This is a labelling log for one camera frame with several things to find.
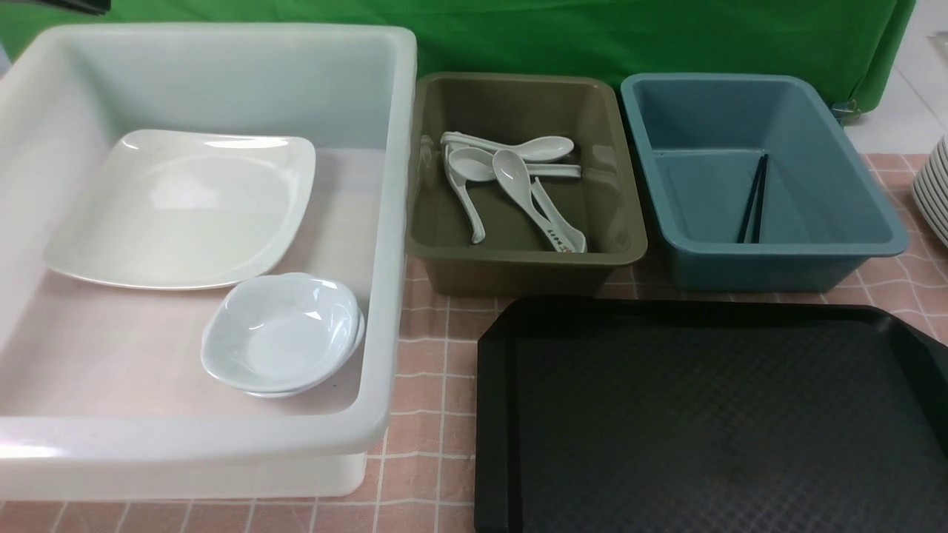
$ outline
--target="black plastic tray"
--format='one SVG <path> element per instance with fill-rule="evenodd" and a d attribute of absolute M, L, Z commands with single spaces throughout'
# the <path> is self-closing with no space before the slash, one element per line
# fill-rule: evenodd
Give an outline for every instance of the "black plastic tray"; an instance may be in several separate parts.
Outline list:
<path fill-rule="evenodd" d="M 475 526 L 948 531 L 945 351 L 872 307 L 520 300 L 478 343 Z"/>

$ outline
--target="black chopsticks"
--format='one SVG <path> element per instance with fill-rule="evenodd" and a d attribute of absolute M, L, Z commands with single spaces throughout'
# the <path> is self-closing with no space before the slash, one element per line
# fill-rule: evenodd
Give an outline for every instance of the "black chopsticks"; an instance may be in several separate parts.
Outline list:
<path fill-rule="evenodd" d="M 767 184 L 767 160 L 768 155 L 764 154 L 757 162 L 757 172 L 754 174 L 754 183 L 751 185 L 751 195 L 747 197 L 747 206 L 744 208 L 744 219 L 740 222 L 740 231 L 738 232 L 738 244 L 747 240 L 747 227 L 751 223 L 751 212 L 757 204 L 757 212 L 754 216 L 754 232 L 752 234 L 752 243 L 760 242 L 760 223 L 764 213 L 764 187 Z"/>

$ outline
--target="green backdrop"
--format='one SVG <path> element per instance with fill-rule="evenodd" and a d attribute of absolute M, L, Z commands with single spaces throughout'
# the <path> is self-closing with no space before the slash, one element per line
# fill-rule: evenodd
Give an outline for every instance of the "green backdrop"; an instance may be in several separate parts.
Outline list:
<path fill-rule="evenodd" d="M 0 3 L 17 56 L 43 29 L 88 22 L 383 24 L 418 37 L 438 70 L 591 76 L 790 74 L 831 103 L 879 103 L 915 0 L 113 0 L 101 18 Z"/>

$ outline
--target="white plastic tub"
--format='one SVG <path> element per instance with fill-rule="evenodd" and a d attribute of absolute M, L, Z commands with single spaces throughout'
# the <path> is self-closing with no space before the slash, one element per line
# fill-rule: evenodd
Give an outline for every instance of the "white plastic tub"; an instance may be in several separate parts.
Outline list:
<path fill-rule="evenodd" d="M 388 423 L 404 274 L 415 41 L 401 28 L 95 25 L 41 35 L 0 81 L 0 499 L 339 495 Z M 225 290 L 66 279 L 43 249 L 124 134 L 308 138 L 313 196 L 277 267 L 342 281 L 364 354 L 293 398 L 204 374 Z"/>

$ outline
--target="teal plastic bin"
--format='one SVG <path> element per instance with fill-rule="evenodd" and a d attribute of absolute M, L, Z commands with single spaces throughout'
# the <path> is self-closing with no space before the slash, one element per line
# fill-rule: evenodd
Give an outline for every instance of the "teal plastic bin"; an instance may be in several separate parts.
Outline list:
<path fill-rule="evenodd" d="M 807 83 L 640 74 L 621 92 L 679 288 L 822 292 L 866 259 L 908 246 L 902 221 Z M 765 153 L 760 242 L 739 244 Z"/>

